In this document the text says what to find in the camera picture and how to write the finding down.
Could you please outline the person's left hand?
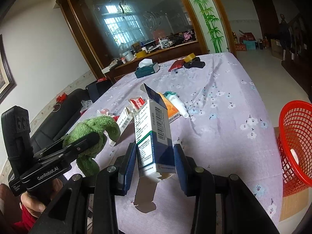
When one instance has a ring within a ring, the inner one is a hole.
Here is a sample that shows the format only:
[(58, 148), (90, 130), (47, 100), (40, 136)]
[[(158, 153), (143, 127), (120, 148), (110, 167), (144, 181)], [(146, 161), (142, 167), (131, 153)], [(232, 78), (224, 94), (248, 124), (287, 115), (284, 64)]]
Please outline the person's left hand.
[[(53, 190), (49, 192), (50, 200), (53, 200), (58, 192), (63, 187), (63, 182), (60, 179), (54, 179), (52, 181)], [(46, 205), (40, 202), (38, 199), (31, 197), (27, 192), (21, 195), (21, 205), (27, 209), (27, 211), (34, 217), (38, 218), (46, 208)]]

